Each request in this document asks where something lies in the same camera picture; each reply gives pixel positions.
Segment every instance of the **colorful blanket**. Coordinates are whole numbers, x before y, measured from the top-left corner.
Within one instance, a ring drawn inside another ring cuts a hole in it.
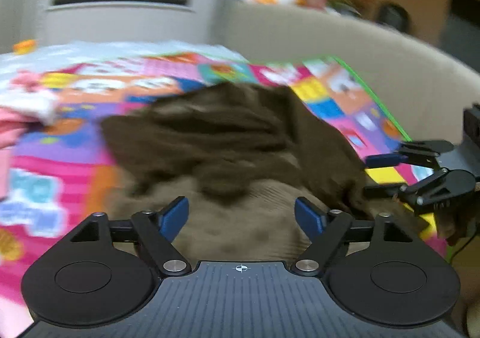
[[[22,303],[20,282],[28,266],[85,216],[104,209],[116,174],[99,132],[102,118],[221,80],[290,85],[360,157],[388,153],[405,138],[362,82],[334,58],[251,65],[187,52],[45,73],[44,85],[61,98],[61,115],[55,125],[24,135],[9,152],[10,194],[0,203],[0,295]],[[428,175],[407,165],[369,173],[378,182],[413,183]],[[435,238],[434,227],[425,237]]]

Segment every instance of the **window sill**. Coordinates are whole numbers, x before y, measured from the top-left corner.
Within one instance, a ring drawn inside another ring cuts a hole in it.
[[[78,2],[64,5],[51,5],[47,11],[65,10],[65,9],[81,9],[95,7],[131,7],[131,8],[154,8],[169,9],[194,12],[193,8],[184,5],[166,4],[160,2],[138,2],[138,1],[102,1],[102,2]]]

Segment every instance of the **black cable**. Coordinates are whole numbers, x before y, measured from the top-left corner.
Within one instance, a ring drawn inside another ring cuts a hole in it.
[[[454,252],[454,253],[452,254],[452,258],[450,258],[450,265],[453,265],[453,259],[454,259],[460,252],[462,252],[462,251],[465,249],[465,247],[467,247],[469,244],[471,244],[471,242],[472,242],[472,241],[475,239],[475,237],[476,237],[477,235],[479,235],[479,234],[480,234],[480,231],[479,231],[479,228],[477,228],[477,229],[475,230],[475,233],[471,236],[471,238],[470,238],[462,247],[460,247],[456,252]]]

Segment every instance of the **ridged gray surface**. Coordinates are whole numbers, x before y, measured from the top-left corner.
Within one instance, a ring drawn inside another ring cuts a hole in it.
[[[248,267],[238,271],[237,266]],[[202,262],[167,278],[142,310],[112,325],[37,323],[23,338],[460,338],[444,322],[417,329],[371,325],[339,308],[322,283],[282,263]]]

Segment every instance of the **silver screw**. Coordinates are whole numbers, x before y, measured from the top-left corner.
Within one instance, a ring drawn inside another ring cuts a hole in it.
[[[181,272],[187,267],[187,264],[184,261],[178,259],[172,259],[163,264],[163,268],[169,272]]]
[[[318,265],[318,262],[311,259],[302,259],[298,261],[295,266],[298,270],[301,270],[302,272],[313,272],[320,267],[320,265]]]

